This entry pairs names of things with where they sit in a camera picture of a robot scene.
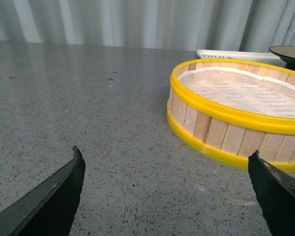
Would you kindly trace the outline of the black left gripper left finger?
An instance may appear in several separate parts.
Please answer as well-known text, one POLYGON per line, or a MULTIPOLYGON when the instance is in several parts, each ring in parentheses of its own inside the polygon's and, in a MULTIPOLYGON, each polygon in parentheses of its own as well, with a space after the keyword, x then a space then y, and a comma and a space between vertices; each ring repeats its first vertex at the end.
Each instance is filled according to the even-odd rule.
POLYGON ((86 164, 80 150, 30 192, 0 212, 0 236, 67 236, 77 212, 86 164))

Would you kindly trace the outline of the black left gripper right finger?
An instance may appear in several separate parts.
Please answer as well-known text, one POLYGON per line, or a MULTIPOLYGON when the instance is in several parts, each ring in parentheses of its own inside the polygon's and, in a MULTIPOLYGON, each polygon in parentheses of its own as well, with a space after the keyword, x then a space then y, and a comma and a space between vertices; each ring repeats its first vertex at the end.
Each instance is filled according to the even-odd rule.
POLYGON ((248 157, 248 172, 273 236, 295 236, 295 178, 259 157, 248 157))

